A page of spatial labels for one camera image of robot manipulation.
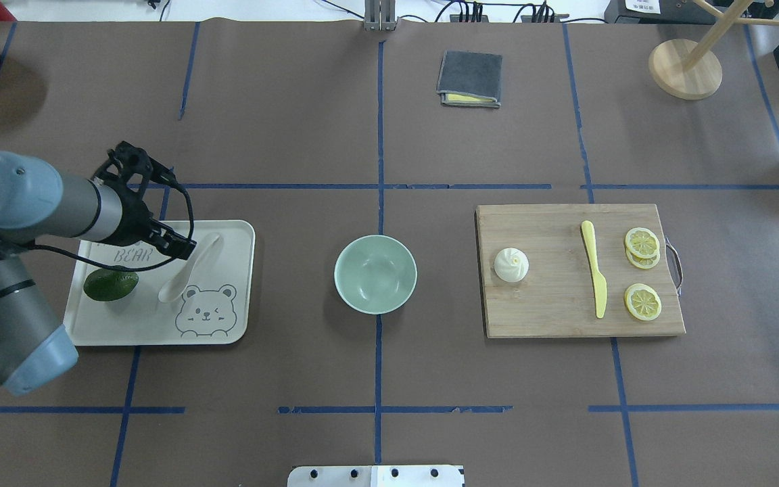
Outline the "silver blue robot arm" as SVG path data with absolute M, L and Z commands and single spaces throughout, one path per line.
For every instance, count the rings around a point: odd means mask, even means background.
M 120 142 L 90 178 L 45 160 L 0 151 L 0 386 L 15 396 L 44 386 L 78 360 L 68 332 L 24 266 L 43 235 L 127 247 L 143 241 L 168 262 L 197 245 L 154 218 L 143 202 L 149 183 L 181 194 L 172 170 Z

